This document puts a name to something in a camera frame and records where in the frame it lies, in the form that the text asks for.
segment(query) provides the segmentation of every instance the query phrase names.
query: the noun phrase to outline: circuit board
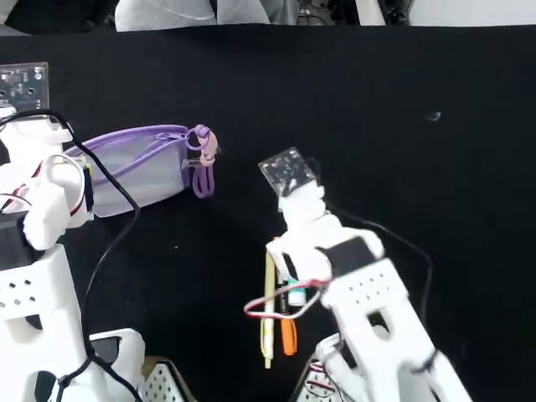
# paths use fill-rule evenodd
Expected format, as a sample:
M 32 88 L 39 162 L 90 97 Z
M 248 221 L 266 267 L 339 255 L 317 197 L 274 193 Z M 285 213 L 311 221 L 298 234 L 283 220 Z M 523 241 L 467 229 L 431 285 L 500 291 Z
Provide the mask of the circuit board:
M 0 107 L 17 111 L 49 108 L 47 63 L 0 65 Z
M 259 168 L 278 197 L 288 197 L 294 190 L 316 179 L 295 148 L 259 163 Z

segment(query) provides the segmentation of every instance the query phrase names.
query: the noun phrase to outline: black tablecloth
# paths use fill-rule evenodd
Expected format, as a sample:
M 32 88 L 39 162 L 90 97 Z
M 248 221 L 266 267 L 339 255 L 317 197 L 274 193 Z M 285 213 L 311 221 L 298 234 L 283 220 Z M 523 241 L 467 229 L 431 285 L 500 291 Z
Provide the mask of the black tablecloth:
M 333 203 L 431 254 L 430 335 L 475 400 L 499 400 L 527 391 L 534 358 L 535 40 L 528 27 L 235 26 L 0 39 L 0 62 L 48 61 L 51 105 L 82 139 L 198 122 L 219 136 L 216 194 L 143 210 L 95 290 L 93 332 L 134 327 L 202 401 L 285 400 L 335 331 L 315 309 L 299 356 L 278 344 L 267 371 L 241 310 L 283 230 L 256 164 L 294 146 L 322 164 Z M 67 234 L 79 295 L 130 218 Z M 387 246 L 418 307 L 424 262 Z

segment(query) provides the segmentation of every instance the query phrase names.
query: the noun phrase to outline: perforated white plate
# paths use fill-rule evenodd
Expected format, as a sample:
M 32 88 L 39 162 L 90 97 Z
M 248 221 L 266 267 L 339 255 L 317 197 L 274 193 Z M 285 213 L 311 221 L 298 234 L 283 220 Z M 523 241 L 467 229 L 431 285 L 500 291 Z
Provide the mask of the perforated white plate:
M 333 392 L 328 389 L 307 384 L 307 381 L 316 381 L 333 387 L 332 382 L 326 374 L 309 371 L 306 383 L 304 383 L 296 402 L 346 402 L 345 400 L 341 400 L 340 394 L 337 391 Z
M 164 363 L 158 363 L 145 381 L 144 402 L 185 402 L 180 387 Z

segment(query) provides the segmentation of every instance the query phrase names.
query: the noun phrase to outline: orange pen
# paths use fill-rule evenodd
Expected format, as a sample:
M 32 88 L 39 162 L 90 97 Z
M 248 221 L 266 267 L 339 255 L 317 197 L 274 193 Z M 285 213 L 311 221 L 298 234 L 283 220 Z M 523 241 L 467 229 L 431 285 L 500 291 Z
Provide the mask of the orange pen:
M 288 314 L 286 295 L 280 296 L 281 314 Z M 283 351 L 285 355 L 292 356 L 298 350 L 298 336 L 294 320 L 281 320 L 281 337 L 283 338 Z

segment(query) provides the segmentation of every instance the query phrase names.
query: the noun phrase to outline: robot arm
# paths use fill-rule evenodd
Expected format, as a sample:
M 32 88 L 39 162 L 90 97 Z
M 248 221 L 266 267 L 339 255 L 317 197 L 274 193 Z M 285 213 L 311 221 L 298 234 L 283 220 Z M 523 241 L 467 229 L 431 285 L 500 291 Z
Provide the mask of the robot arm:
M 332 381 L 355 402 L 468 402 L 446 357 L 438 352 L 379 237 L 343 227 L 326 211 L 323 188 L 296 149 L 260 164 L 280 198 L 288 230 L 266 245 L 279 275 L 329 281 L 321 302 L 332 311 L 357 368 L 338 351 L 339 335 L 317 346 Z M 381 317 L 383 325 L 374 325 Z
M 128 329 L 90 336 L 92 342 L 119 340 L 117 357 L 106 371 L 119 374 L 124 383 L 88 359 L 69 264 L 64 247 L 56 244 L 68 228 L 93 219 L 85 159 L 61 153 L 61 143 L 71 139 L 63 131 L 42 116 L 9 122 L 0 131 L 10 157 L 0 167 L 0 378 L 9 384 L 0 399 L 34 400 L 38 371 L 62 379 L 85 367 L 62 383 L 69 385 L 63 402 L 132 401 L 132 386 L 142 387 L 142 337 Z M 42 328 L 32 327 L 27 316 L 39 316 Z M 58 390 L 56 385 L 53 400 Z

